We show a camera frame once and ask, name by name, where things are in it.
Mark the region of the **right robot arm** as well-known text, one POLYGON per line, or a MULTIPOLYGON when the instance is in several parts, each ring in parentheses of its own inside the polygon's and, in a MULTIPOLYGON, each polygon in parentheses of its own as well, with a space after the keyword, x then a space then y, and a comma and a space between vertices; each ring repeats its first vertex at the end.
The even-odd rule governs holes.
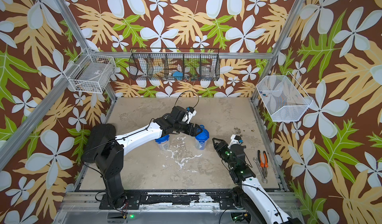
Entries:
POLYGON ((262 187, 255 173, 246 162, 245 146, 239 136, 233 135, 231 142, 213 138, 213 147, 221 160, 228 165, 234 184, 233 202, 245 209, 252 224, 300 224, 282 210, 262 187))

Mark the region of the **clear jar blue lid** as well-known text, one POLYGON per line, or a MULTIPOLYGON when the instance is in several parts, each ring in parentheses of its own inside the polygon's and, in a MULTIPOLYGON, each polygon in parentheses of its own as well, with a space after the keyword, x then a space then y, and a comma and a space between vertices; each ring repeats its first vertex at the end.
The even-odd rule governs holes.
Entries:
POLYGON ((170 135, 156 139, 155 142, 157 143, 160 150, 168 150, 170 147, 170 135))

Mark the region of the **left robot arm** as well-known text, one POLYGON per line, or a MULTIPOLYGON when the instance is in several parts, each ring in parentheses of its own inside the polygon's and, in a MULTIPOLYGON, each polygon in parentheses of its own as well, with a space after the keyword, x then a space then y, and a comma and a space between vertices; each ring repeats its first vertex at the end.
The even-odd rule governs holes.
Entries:
POLYGON ((91 130, 81 161, 86 166, 96 165, 95 171, 105 185, 105 201, 111 208, 120 209, 127 204, 120 176, 124 157, 141 145, 165 136, 180 133, 197 136, 202 129, 191 122, 196 114, 194 107, 174 106, 170 113, 151 119, 148 125, 127 134, 117 135, 112 124, 100 124, 91 130))

